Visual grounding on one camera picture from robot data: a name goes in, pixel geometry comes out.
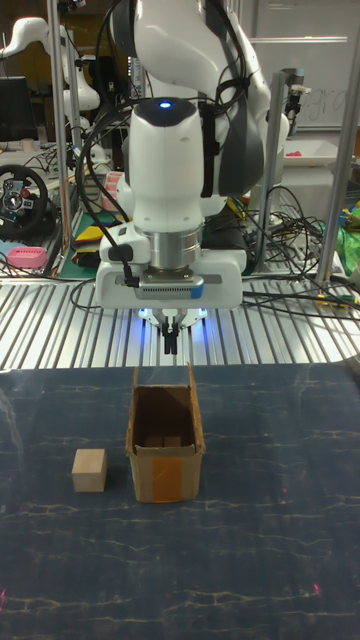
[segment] pink case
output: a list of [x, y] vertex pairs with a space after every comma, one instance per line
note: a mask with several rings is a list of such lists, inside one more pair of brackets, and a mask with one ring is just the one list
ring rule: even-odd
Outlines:
[[[116, 186], [119, 181], [119, 178], [122, 176], [122, 171], [109, 171], [106, 174], [104, 180], [105, 189], [112, 195], [112, 197], [116, 200]], [[102, 194], [101, 195], [101, 207], [105, 211], [117, 211], [116, 207], [108, 200], [108, 198]]]
[[41, 269], [46, 264], [47, 255], [43, 247], [14, 247], [6, 259], [12, 267]]

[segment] wooden block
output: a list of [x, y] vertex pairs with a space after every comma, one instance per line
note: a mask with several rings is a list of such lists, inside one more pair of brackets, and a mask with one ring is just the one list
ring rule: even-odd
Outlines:
[[71, 475], [75, 491], [104, 491], [105, 449], [78, 449]]
[[161, 436], [147, 436], [145, 440], [145, 447], [162, 447], [163, 440]]
[[181, 447], [181, 437], [167, 436], [164, 438], [164, 447]]

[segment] blue table surface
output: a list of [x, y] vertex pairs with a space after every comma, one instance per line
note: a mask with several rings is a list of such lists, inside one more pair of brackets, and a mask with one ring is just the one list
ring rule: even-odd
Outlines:
[[[1, 640], [359, 640], [357, 360], [195, 367], [207, 453], [197, 499], [169, 505], [134, 498], [132, 374], [0, 375]], [[88, 447], [101, 494], [73, 490]]]

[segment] steering wheel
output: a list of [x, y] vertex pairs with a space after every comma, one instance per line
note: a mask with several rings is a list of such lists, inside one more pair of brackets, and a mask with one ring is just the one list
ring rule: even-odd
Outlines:
[[29, 235], [42, 220], [48, 191], [40, 176], [20, 164], [0, 166], [0, 178], [5, 174], [0, 197], [0, 238], [16, 240]]

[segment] cardboard box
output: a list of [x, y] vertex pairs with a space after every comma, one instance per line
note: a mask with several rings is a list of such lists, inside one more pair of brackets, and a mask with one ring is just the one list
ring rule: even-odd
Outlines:
[[138, 386], [133, 377], [126, 454], [139, 502], [192, 500], [205, 452], [195, 380], [188, 386]]
[[77, 449], [71, 472], [75, 491], [104, 491], [106, 470], [105, 449]]

